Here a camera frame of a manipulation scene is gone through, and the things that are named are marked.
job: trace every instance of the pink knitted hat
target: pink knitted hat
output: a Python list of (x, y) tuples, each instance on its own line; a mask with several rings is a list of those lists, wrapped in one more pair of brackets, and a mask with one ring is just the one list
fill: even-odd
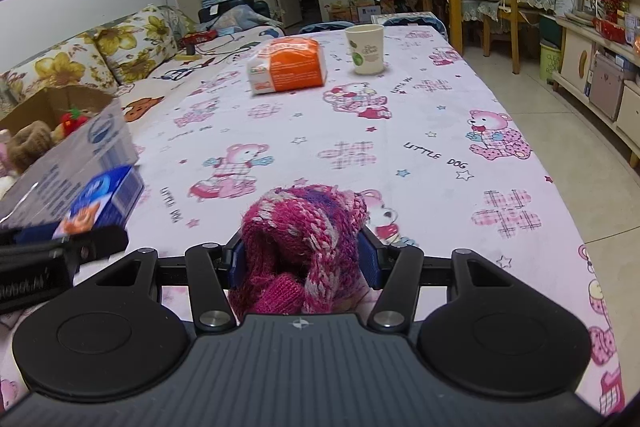
[(361, 195), (336, 187), (275, 188), (263, 195), (242, 218), (247, 274), (228, 295), (238, 317), (354, 307), (368, 291), (357, 246), (366, 216)]

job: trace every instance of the trash can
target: trash can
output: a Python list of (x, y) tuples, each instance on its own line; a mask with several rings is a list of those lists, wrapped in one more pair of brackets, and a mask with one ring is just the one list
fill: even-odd
[(552, 80), (554, 71), (560, 70), (560, 50), (551, 42), (540, 42), (540, 80)]

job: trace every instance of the white cup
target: white cup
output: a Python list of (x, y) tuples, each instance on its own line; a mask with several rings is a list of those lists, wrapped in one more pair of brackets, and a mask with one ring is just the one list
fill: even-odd
[(345, 29), (357, 74), (377, 74), (385, 69), (385, 27), (363, 24)]

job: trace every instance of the strawberry toy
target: strawberry toy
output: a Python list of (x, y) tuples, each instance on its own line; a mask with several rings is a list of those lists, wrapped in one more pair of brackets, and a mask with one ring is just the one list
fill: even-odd
[(62, 130), (65, 134), (65, 138), (88, 121), (89, 119), (84, 114), (81, 114), (75, 107), (72, 108), (70, 112), (63, 114), (60, 119), (60, 123), (62, 124)]

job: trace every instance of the blue chair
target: blue chair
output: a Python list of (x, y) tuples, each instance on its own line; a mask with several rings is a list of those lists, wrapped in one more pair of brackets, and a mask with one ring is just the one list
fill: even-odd
[(408, 26), (409, 24), (417, 24), (418, 26), (431, 26), (440, 35), (442, 35), (445, 38), (445, 40), (447, 41), (449, 40), (449, 36), (447, 35), (447, 29), (445, 28), (445, 25), (436, 16), (411, 15), (411, 14), (402, 13), (402, 14), (398, 14), (397, 17), (387, 19), (383, 23), (383, 26)]
[(300, 30), (300, 34), (302, 35), (303, 33), (332, 32), (334, 30), (351, 28), (352, 26), (355, 26), (355, 24), (348, 21), (321, 22), (305, 26)]

